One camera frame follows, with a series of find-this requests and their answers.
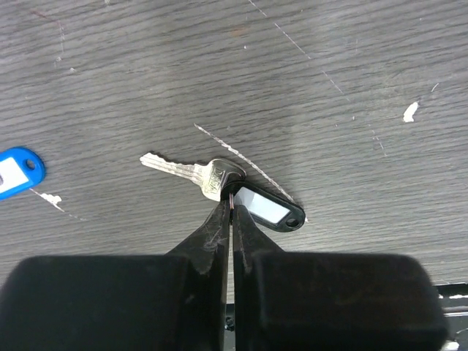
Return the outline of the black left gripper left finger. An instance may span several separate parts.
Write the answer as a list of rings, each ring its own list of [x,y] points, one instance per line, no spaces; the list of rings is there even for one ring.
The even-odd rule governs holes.
[[[1,289],[3,350],[221,350],[230,205],[166,254],[36,256]]]

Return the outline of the key with black tag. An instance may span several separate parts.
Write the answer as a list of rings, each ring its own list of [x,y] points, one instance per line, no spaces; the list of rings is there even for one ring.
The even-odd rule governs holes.
[[[232,206],[246,207],[256,223],[270,230],[288,233],[306,221],[302,207],[248,182],[246,171],[227,159],[212,159],[205,165],[181,164],[148,152],[140,157],[140,163],[191,181],[209,200],[229,200]]]

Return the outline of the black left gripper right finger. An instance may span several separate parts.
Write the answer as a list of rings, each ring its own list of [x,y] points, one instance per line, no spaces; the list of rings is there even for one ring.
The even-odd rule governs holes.
[[[449,334],[406,255],[286,252],[238,205],[233,264],[238,350],[439,350]]]

